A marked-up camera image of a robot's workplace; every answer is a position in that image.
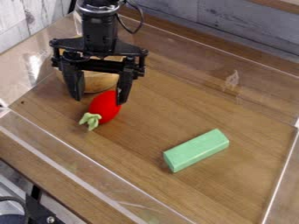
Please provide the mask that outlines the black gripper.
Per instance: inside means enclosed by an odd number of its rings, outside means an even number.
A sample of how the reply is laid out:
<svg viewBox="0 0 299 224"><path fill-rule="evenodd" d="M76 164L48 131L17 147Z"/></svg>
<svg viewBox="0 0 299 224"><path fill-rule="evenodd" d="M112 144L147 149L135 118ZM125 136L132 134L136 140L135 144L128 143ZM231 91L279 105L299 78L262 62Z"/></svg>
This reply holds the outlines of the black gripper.
<svg viewBox="0 0 299 224"><path fill-rule="evenodd" d="M84 95L83 71L119 74L116 104L127 102L133 79L145 74L148 51L128 44L117 36L117 14L80 14L81 36L55 38L52 65L61 71L71 97L79 101Z"/></svg>

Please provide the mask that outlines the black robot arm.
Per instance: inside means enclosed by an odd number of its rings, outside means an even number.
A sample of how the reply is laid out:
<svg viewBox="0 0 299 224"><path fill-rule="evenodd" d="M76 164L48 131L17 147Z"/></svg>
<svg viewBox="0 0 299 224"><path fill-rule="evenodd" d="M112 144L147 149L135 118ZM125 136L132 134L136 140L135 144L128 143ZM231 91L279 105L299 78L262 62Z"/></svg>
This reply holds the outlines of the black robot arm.
<svg viewBox="0 0 299 224"><path fill-rule="evenodd" d="M140 24L133 31L117 14L124 4L140 13ZM76 101L84 95L85 71L117 74L116 104L121 105L127 102L133 80L145 75L148 50L117 37L117 25L135 34L143 26L143 10L133 0L77 0L75 11L80 16L81 36L49 41L51 64L61 71L69 95Z"/></svg>

